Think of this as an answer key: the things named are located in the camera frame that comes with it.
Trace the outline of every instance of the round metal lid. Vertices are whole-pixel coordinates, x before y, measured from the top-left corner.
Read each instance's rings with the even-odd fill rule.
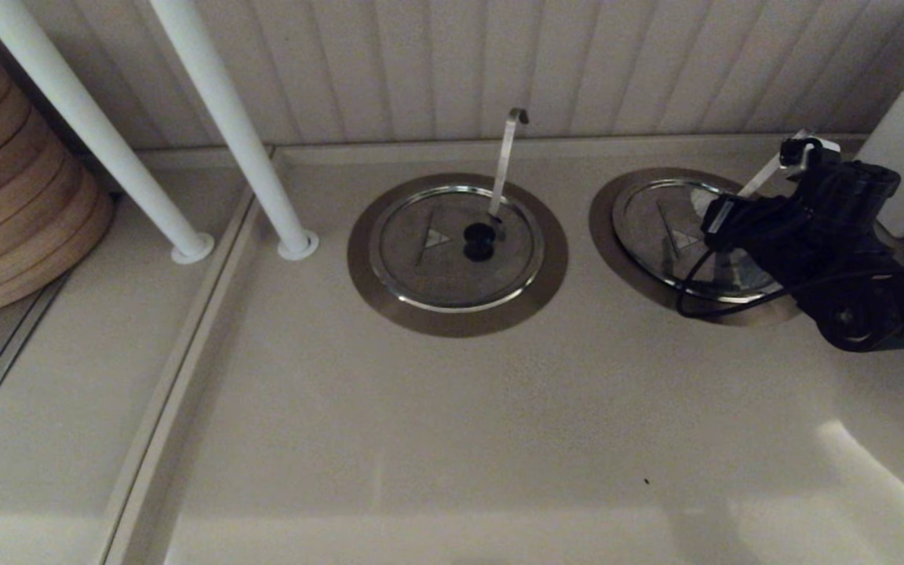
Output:
[[[620,179],[613,229],[627,253],[651,275],[678,287],[706,253],[700,224],[707,206],[738,185],[698,171],[653,169]],[[715,253],[687,292],[727,303],[747,303],[781,286],[744,250]]]
[[[740,185],[735,182],[689,169],[628,173],[606,183],[593,199],[589,209],[592,241],[606,264],[634,290],[674,310],[679,283],[706,250],[699,230],[702,214],[717,194],[738,190]],[[692,296],[686,297],[686,307],[694,312],[719,310],[722,307],[716,301],[742,303],[778,289],[775,283],[761,285],[767,273],[754,271],[749,262],[719,264],[715,269],[715,258],[711,258],[697,273],[698,282],[690,289]],[[726,269],[733,271],[729,275]],[[745,283],[729,286],[726,280]],[[793,300],[783,297],[705,321],[728,326],[767,325],[791,319],[799,312]]]
[[[567,267],[563,229],[512,184],[491,221],[492,185],[480,175],[425,177],[370,205],[348,244],[367,303],[419,332],[473,336],[516,325],[549,301]]]

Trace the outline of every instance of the countertop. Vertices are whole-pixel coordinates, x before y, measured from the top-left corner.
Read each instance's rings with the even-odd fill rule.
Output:
[[[154,167],[191,222],[216,237],[244,187],[240,172],[218,161]],[[147,406],[212,268],[211,258],[175,265],[170,250],[122,198],[110,231],[2,382],[0,563],[103,560],[140,464]]]
[[[495,146],[281,151],[322,244],[281,261],[249,218],[198,400],[168,406],[190,417],[151,494],[146,562],[904,564],[904,351],[835,350],[803,316],[682,319],[589,235],[610,179],[676,166],[744,182],[768,140],[609,143],[518,146],[509,180],[555,212],[570,264],[537,315],[470,339],[381,317],[345,257],[374,198],[489,175]]]

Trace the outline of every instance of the metal handle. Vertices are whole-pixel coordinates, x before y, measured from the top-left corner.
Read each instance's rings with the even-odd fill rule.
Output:
[[[505,122],[505,138],[501,140],[501,157],[498,160],[498,175],[494,177],[494,192],[490,196],[490,207],[487,213],[496,221],[498,220],[498,208],[501,206],[501,193],[505,192],[505,177],[509,174],[509,160],[512,158],[512,143],[514,131],[518,122],[528,124],[528,112],[525,108],[512,108]]]

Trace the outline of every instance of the stainless steel lid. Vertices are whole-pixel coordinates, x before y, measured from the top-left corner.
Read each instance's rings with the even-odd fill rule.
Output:
[[[563,229],[510,184],[493,221],[492,184],[480,175],[426,177],[367,208],[348,244],[367,303],[419,332],[473,336],[513,326],[549,301],[567,267]]]
[[[700,224],[707,206],[738,185],[698,171],[651,169],[618,179],[613,229],[625,251],[651,275],[680,286],[707,247]],[[744,250],[715,253],[696,273],[687,292],[727,303],[747,303],[779,284]]]

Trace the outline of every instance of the white wall paneling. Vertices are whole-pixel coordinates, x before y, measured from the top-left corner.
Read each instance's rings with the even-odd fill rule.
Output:
[[[138,148],[220,136],[147,0],[26,0]],[[869,132],[904,0],[197,0],[266,142]]]

